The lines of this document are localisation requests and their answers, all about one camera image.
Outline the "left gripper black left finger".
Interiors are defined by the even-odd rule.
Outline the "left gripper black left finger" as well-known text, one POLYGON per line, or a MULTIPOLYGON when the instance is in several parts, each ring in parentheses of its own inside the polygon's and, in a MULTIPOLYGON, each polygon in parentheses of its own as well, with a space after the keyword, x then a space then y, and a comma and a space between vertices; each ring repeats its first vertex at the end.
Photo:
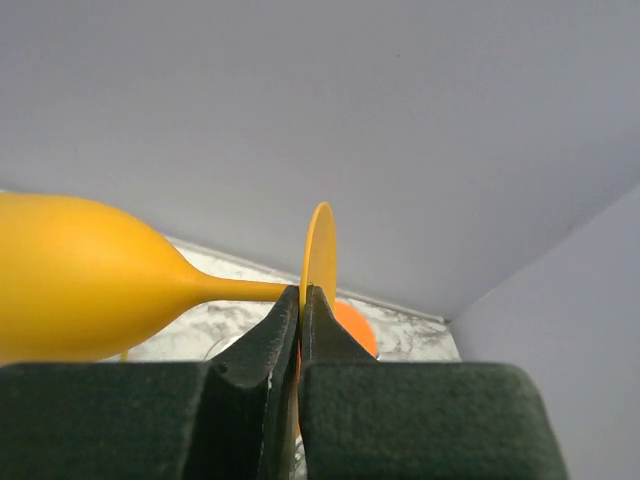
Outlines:
POLYGON ((208 361, 1 371, 5 479, 287 479, 299 291, 208 361))

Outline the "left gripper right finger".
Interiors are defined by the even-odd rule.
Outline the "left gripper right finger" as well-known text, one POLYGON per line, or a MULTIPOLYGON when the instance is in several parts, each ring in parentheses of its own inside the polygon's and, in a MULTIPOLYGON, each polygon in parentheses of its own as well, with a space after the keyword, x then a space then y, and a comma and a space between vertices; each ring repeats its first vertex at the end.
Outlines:
POLYGON ((542 396, 501 363, 382 362, 311 286, 299 423, 311 479, 564 479, 542 396))

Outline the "orange wine glass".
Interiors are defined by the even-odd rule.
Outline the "orange wine glass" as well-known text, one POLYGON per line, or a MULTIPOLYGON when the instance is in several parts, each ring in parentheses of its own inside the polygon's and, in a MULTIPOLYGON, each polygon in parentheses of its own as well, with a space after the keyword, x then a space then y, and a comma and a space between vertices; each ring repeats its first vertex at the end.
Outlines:
POLYGON ((73 196, 1 197, 1 360, 125 355, 189 309, 274 302, 281 283, 206 274, 160 233, 73 196))
POLYGON ((363 314, 344 302, 331 306, 323 293, 309 298, 299 337, 298 432, 303 430, 305 383, 312 365, 373 362, 377 358, 375 333, 363 314))

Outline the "orange wine glass front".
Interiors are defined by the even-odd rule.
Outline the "orange wine glass front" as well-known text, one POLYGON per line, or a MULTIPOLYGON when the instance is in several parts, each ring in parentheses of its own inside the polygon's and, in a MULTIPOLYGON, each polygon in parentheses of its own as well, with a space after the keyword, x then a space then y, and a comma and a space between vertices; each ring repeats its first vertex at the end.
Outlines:
POLYGON ((274 302, 281 283, 206 274, 160 233, 73 196, 1 197, 1 360, 125 355, 189 309, 274 302))

